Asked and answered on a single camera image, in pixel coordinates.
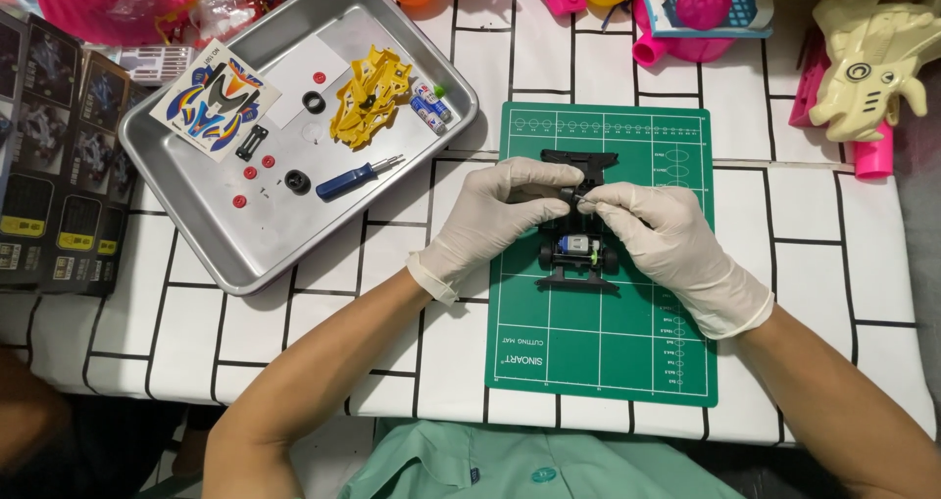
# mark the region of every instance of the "rubber tire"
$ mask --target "rubber tire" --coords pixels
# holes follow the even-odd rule
[[[539,267],[543,269],[550,269],[552,267],[552,243],[543,242],[539,246]]]
[[[618,252],[611,248],[601,250],[601,273],[604,275],[618,274]]]

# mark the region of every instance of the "pink plastic bag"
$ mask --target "pink plastic bag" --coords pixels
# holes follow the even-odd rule
[[[186,0],[37,0],[52,24],[88,43],[149,45],[163,43],[154,26]]]

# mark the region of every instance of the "aa battery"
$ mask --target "aa battery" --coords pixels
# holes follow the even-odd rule
[[[428,104],[431,110],[441,117],[441,120],[445,122],[451,120],[451,110],[448,109],[448,106],[444,105],[444,102],[435,96],[435,91],[433,91],[431,87],[428,87],[428,84],[418,82],[412,88],[412,91],[416,96],[421,97],[421,100]]]
[[[422,100],[418,95],[415,95],[408,101],[408,104],[412,106],[412,109],[415,110],[415,113],[418,113],[418,116],[424,120],[425,124],[431,128],[431,131],[441,134],[447,131],[447,128],[444,126],[444,122],[441,122],[438,115],[435,114],[435,110],[431,108],[424,100]]]

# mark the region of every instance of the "aluminum tray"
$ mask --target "aluminum tray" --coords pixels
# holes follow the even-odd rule
[[[230,40],[229,48],[264,75],[312,33],[347,61],[365,57],[371,45],[392,47],[402,63],[412,64],[413,78],[447,89],[444,101],[454,117],[448,131],[437,136],[407,104],[400,104],[391,126],[380,128],[371,144],[350,151],[326,132],[339,104],[334,95],[352,75],[347,71],[323,90],[327,108],[320,115],[302,111],[283,130],[266,117],[260,120],[270,133],[252,159],[259,177],[247,180],[242,175],[247,164],[234,154],[217,164],[149,115],[168,87],[135,107],[121,124],[122,144],[213,280],[231,295],[265,288],[477,117],[471,86],[392,0],[289,0]],[[300,133],[312,122],[323,129],[317,145]],[[274,168],[261,168],[266,154],[275,156]],[[316,185],[398,154],[406,156],[405,162],[381,173],[379,181],[329,202],[313,191],[295,196],[277,183],[292,168]],[[248,198],[242,209],[232,206],[239,194]]]

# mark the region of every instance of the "cream toy gun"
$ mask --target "cream toy gun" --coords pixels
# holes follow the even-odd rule
[[[874,141],[876,128],[899,121],[899,96],[919,117],[928,113],[925,87],[915,77],[941,57],[941,0],[887,2],[821,0],[814,20],[826,38],[830,68],[809,112],[828,139]]]

